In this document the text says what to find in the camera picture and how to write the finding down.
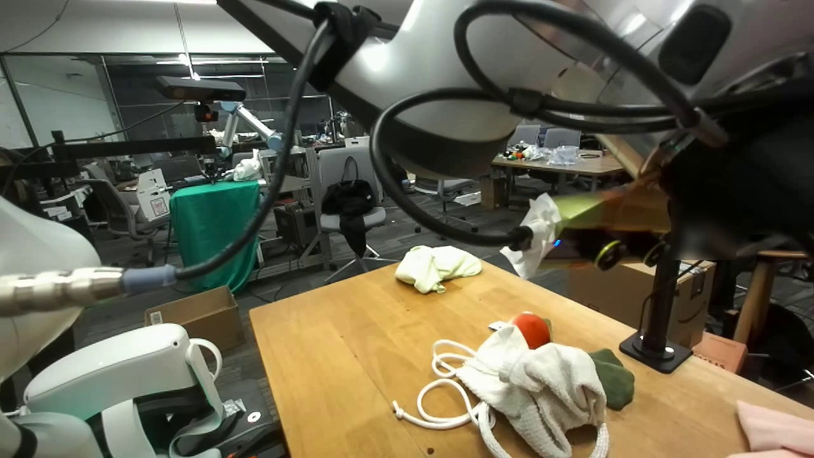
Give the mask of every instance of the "cardboard box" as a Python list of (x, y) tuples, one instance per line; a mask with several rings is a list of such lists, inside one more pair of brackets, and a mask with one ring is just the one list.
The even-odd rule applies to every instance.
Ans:
[(237, 351), (247, 337), (229, 287), (150, 309), (146, 323), (179, 323), (187, 337), (210, 342), (221, 354)]
[[(678, 272), (686, 270), (686, 276), (677, 282), (672, 309), (669, 340), (681, 346), (695, 346), (702, 340), (712, 294), (715, 263), (691, 268), (695, 263), (695, 257), (681, 259)], [(592, 263), (570, 263), (561, 272), (551, 291), (633, 329), (646, 320), (656, 268), (621, 263), (602, 272)]]

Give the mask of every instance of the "floor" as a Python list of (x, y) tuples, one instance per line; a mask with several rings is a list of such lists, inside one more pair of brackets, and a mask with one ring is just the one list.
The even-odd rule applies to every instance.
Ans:
[[(488, 229), (488, 233), (508, 229), (523, 217), (520, 207), (490, 212), (483, 207), (448, 205), (445, 212), (440, 212), (438, 200), (421, 197), (421, 195), (413, 195), (413, 200), (425, 209), (448, 220), (450, 225), (464, 225), (464, 228)], [(502, 254), (497, 254), (497, 251), (468, 247), (468, 244), (443, 240), (427, 229), (419, 229), (393, 205), (385, 205), (385, 212), (389, 212), (389, 225), (368, 233), (368, 244), (377, 247), (378, 254), (391, 263), (397, 263), (413, 244), (433, 244), (433, 247), (454, 244), (454, 247), (468, 251), (490, 266), (510, 270), (508, 263), (502, 259)], [(115, 266), (139, 266), (141, 251), (131, 251), (126, 244), (129, 243), (102, 244), (102, 257)], [(247, 315), (249, 309), (321, 287), (321, 285), (326, 285), (326, 279), (327, 279), (327, 272), (314, 268), (314, 270), (304, 270), (304, 272), (289, 272), (289, 276), (268, 279), (261, 282), (252, 282), (249, 287), (243, 287), (237, 295), (237, 307)], [(814, 307), (814, 287), (809, 282), (794, 282), (794, 280), (777, 280), (777, 282), (781, 282), (781, 287), (776, 291), (776, 303), (781, 303), (787, 310), (794, 310), (795, 315), (801, 315), (805, 320), (809, 331), (814, 333), (814, 309), (810, 309)], [(159, 307), (165, 301), (173, 301), (179, 295), (185, 295), (183, 287), (155, 291), (155, 294), (146, 294), (139, 298), (88, 309), (76, 323), (76, 342), (83, 346), (83, 343), (98, 342), (103, 337), (141, 326), (144, 309)], [(242, 420), (242, 426), (238, 426), (238, 432), (243, 432), (243, 436), (249, 436), (252, 431), (256, 431), (261, 426), (277, 426), (260, 354), (256, 354), (252, 340), (247, 340), (247, 342), (249, 343), (243, 348), (225, 357), (223, 371), (216, 383), (223, 399), (242, 399), (247, 413), (253, 413), (252, 422)], [(794, 393), (794, 396), (814, 408), (810, 393), (804, 393), (804, 396)], [(282, 438), (275, 438), (263, 448), (261, 455), (285, 455)]]

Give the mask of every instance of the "black metal stand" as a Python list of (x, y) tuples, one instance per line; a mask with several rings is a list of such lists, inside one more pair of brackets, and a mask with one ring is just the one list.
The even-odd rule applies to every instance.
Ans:
[(622, 354), (663, 375), (681, 368), (681, 362), (686, 362), (691, 354), (688, 348), (665, 342), (672, 301), (677, 291), (677, 276), (681, 268), (683, 237), (686, 237), (686, 223), (672, 205), (669, 205), (669, 217), (672, 217), (672, 233), (665, 237), (665, 251), (656, 268), (647, 318), (641, 333), (633, 333), (617, 346)]

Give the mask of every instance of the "green object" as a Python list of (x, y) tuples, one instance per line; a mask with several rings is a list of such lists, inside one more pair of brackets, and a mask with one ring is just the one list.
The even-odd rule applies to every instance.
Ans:
[[(253, 220), (256, 205), (256, 183), (206, 183), (176, 192), (169, 200), (169, 225), (183, 266), (197, 266), (237, 243)], [(238, 291), (253, 270), (253, 251), (253, 243), (247, 244), (225, 266), (191, 280), (191, 285), (201, 291), (221, 285), (230, 294)]]
[(614, 360), (611, 348), (589, 354), (594, 375), (602, 383), (608, 410), (621, 410), (633, 402), (636, 378)]

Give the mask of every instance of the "workbench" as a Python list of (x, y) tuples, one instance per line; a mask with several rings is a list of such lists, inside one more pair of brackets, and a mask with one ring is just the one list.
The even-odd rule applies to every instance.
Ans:
[[(488, 455), (472, 426), (421, 431), (397, 420), (391, 399), (413, 410), (416, 393), (435, 379), (435, 340), (476, 348), (488, 323), (520, 310), (550, 318), (553, 342), (584, 351), (612, 348), (633, 371), (633, 402), (621, 413), (606, 410), (611, 455), (723, 458), (744, 452), (737, 399), (814, 420), (814, 410), (695, 357), (673, 375), (659, 375), (617, 351), (633, 329), (492, 266), (435, 295), (399, 285), (393, 268), (380, 268), (252, 310), (289, 455)], [(445, 389), (429, 396), (427, 408), (435, 415), (462, 413)], [(592, 436), (570, 432), (575, 455), (589, 453)], [(510, 455), (532, 455), (502, 420), (495, 438)]]

